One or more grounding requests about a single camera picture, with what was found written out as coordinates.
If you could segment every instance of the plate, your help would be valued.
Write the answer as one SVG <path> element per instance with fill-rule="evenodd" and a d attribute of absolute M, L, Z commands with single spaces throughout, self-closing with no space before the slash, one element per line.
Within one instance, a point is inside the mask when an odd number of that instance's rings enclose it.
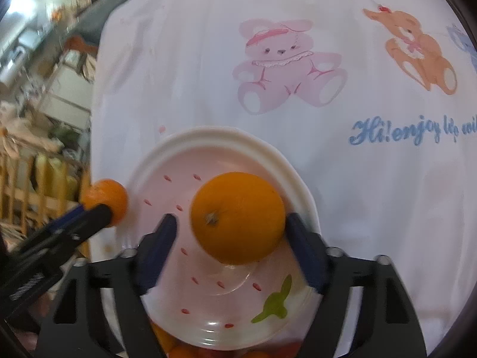
<path fill-rule="evenodd" d="M 129 212 L 116 229 L 120 251 L 135 247 L 165 213 L 178 219 L 177 239 L 158 284 L 143 296 L 165 331 L 186 343 L 217 350 L 251 347 L 272 338 L 311 304 L 311 288 L 285 239 L 258 263 L 224 265 L 197 243 L 191 200 L 208 180 L 226 172 L 264 178 L 319 232 L 313 197 L 285 157 L 269 144 L 228 127 L 200 127 L 164 139 L 133 173 Z"/>

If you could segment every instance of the yellow object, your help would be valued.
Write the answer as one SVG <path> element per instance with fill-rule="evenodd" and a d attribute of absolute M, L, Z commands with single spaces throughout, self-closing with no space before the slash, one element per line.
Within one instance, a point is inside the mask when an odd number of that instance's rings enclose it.
<path fill-rule="evenodd" d="M 270 358 L 270 354 L 264 351 L 249 351 L 245 355 L 242 355 L 242 358 Z"/>
<path fill-rule="evenodd" d="M 177 346 L 179 341 L 174 338 L 172 335 L 166 333 L 161 327 L 159 327 L 156 323 L 151 321 L 152 330 L 156 334 L 156 338 L 161 344 L 162 349 L 166 354 L 168 354 L 174 347 Z"/>
<path fill-rule="evenodd" d="M 37 179 L 41 177 L 41 170 L 46 166 L 45 172 L 45 196 L 59 198 L 61 184 L 61 160 L 48 159 L 46 155 L 38 155 L 35 160 L 35 175 Z M 78 191 L 78 180 L 70 175 L 66 175 L 66 200 L 74 200 Z"/>
<path fill-rule="evenodd" d="M 221 174 L 204 184 L 190 209 L 192 231 L 202 248 L 221 263 L 240 265 L 270 254 L 285 230 L 285 207 L 262 178 Z"/>
<path fill-rule="evenodd" d="M 192 346 L 179 345 L 171 350 L 169 358 L 198 358 L 198 356 Z"/>
<path fill-rule="evenodd" d="M 99 204 L 109 206 L 113 213 L 108 227 L 115 226 L 124 218 L 127 211 L 127 192 L 118 182 L 112 179 L 103 179 L 94 183 L 83 195 L 81 203 L 86 210 Z"/>

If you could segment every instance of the screw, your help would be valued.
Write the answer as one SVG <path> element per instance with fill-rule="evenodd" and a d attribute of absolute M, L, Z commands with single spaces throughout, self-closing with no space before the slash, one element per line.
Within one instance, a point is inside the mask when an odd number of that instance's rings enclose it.
<path fill-rule="evenodd" d="M 135 250 L 135 248 L 124 249 L 123 252 L 121 253 L 121 257 L 122 258 L 134 257 L 136 253 L 137 251 Z"/>
<path fill-rule="evenodd" d="M 376 261 L 381 265 L 391 265 L 391 259 L 384 254 L 377 256 Z"/>
<path fill-rule="evenodd" d="M 85 258 L 77 258 L 75 261 L 75 266 L 84 266 L 88 263 L 88 260 Z"/>
<path fill-rule="evenodd" d="M 331 257 L 341 257 L 344 251 L 340 248 L 330 247 L 326 249 L 326 253 Z"/>

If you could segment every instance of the blue bear print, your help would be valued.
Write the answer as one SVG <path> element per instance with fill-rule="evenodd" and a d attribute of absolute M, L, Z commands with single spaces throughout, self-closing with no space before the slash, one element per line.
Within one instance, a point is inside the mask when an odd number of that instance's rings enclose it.
<path fill-rule="evenodd" d="M 470 59 L 474 65 L 474 69 L 477 72 L 477 51 L 472 44 L 469 36 L 466 33 L 462 32 L 455 24 L 452 24 L 452 27 L 447 27 L 450 38 L 454 44 L 462 51 L 470 54 Z"/>

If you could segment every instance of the white cloth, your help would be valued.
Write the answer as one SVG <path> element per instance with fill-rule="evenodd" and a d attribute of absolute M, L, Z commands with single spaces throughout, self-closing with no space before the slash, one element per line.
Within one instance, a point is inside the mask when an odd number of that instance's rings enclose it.
<path fill-rule="evenodd" d="M 445 0 L 130 0 L 103 30 L 92 176 L 127 182 L 194 126 L 252 133 L 308 185 L 330 245 L 393 259 L 431 351 L 477 279 L 477 79 L 452 24 Z"/>

